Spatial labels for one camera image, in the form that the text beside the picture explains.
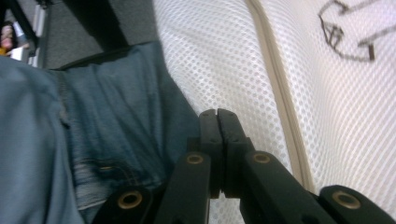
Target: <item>jeans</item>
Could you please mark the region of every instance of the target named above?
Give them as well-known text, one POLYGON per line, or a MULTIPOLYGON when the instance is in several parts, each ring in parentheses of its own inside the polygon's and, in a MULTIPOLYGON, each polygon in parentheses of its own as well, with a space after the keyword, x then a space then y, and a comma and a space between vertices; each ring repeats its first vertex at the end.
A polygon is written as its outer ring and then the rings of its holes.
POLYGON ((123 186, 159 186, 198 136, 158 42, 67 71, 0 58, 0 223, 90 223, 123 186))

